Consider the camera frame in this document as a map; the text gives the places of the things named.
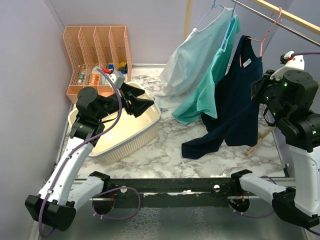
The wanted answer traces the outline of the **navy blue t shirt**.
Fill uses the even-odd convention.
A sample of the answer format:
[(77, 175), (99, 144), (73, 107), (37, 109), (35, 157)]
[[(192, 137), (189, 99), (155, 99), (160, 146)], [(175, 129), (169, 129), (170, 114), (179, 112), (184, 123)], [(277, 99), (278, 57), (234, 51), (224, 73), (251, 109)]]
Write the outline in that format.
[(257, 144), (260, 105), (251, 100), (251, 83), (262, 75), (262, 57), (255, 55), (251, 40), (243, 35), (227, 74), (215, 88), (217, 118), (202, 113), (207, 134), (183, 143), (183, 158), (197, 160), (217, 152), (222, 143), (229, 147)]

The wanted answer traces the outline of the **pink wire hanger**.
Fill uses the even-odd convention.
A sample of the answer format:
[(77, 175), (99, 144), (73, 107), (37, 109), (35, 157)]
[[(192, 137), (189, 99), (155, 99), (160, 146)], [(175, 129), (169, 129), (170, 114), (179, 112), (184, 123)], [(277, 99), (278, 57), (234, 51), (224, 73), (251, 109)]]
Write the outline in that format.
[(279, 20), (280, 20), (280, 18), (282, 16), (283, 9), (281, 7), (279, 7), (278, 10), (279, 10), (278, 17), (276, 18), (276, 20), (274, 21), (272, 26), (269, 28), (269, 30), (265, 33), (265, 35), (263, 36), (262, 39), (255, 39), (255, 38), (252, 38), (252, 37), (247, 37), (246, 38), (246, 40), (250, 40), (250, 41), (253, 41), (253, 42), (260, 43), (260, 50), (259, 50), (259, 56), (260, 57), (263, 56), (263, 46), (264, 46), (264, 42), (265, 42), (266, 38), (268, 37), (270, 32), (273, 30), (273, 28), (277, 25), (277, 23), (279, 22)]

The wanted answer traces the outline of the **teal green t shirt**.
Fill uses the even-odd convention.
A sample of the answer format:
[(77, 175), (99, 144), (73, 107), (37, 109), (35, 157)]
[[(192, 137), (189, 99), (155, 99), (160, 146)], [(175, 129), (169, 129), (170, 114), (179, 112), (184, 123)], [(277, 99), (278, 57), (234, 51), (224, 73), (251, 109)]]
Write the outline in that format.
[(195, 90), (172, 113), (179, 123), (190, 124), (200, 119), (202, 114), (206, 114), (213, 119), (218, 118), (215, 90), (218, 82), (226, 74), (234, 45), (235, 41), (234, 44), (228, 45), (226, 50), (222, 50), (220, 45)]

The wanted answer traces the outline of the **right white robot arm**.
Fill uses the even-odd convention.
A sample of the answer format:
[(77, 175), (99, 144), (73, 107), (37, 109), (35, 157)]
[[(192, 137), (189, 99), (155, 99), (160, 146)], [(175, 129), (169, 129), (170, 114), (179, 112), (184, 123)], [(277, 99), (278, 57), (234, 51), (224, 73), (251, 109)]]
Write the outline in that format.
[(293, 159), (295, 187), (284, 187), (250, 170), (232, 174), (229, 189), (240, 196), (250, 192), (268, 202), (283, 221), (314, 233), (320, 224), (320, 115), (310, 107), (319, 84), (303, 70), (287, 70), (279, 80), (267, 70), (253, 82), (251, 99), (273, 115), (269, 126), (278, 128)]

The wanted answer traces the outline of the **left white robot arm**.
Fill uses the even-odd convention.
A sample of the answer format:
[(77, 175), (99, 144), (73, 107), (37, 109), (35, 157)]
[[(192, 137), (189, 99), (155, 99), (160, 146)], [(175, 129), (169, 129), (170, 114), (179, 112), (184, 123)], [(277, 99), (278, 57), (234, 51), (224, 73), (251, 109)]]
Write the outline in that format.
[(112, 191), (110, 176), (97, 171), (77, 188), (72, 185), (84, 160), (100, 137), (117, 125), (123, 110), (137, 118), (154, 105), (153, 100), (140, 98), (145, 93), (141, 88), (123, 83), (114, 90), (108, 97), (99, 95), (91, 86), (80, 90), (76, 102), (78, 113), (61, 159), (38, 194), (25, 200), (25, 207), (38, 222), (43, 238), (47, 236), (43, 225), (64, 232), (86, 202), (94, 196), (106, 197)]

